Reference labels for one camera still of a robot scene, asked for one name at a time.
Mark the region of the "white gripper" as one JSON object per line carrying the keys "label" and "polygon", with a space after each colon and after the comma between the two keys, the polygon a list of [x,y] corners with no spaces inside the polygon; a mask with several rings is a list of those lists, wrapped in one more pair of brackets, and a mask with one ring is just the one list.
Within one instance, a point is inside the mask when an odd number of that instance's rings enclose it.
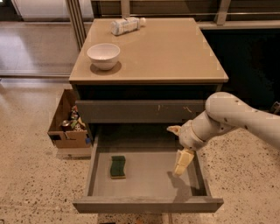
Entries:
{"label": "white gripper", "polygon": [[186,149],[178,150],[173,174],[181,176],[188,165],[193,161],[194,152],[206,145],[193,131],[193,121],[189,120],[181,127],[179,125],[168,126],[167,130],[178,136],[179,143]]}

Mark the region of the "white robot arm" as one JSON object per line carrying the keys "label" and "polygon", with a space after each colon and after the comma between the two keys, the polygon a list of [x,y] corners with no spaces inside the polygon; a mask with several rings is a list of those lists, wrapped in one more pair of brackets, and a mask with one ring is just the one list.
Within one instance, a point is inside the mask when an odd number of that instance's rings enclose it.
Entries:
{"label": "white robot arm", "polygon": [[251,108],[233,94],[217,92],[206,100],[205,110],[182,126],[167,128],[178,137],[183,150],[177,151],[173,173],[180,176],[193,161],[194,152],[207,142],[235,128],[243,128],[264,142],[280,148],[280,116]]}

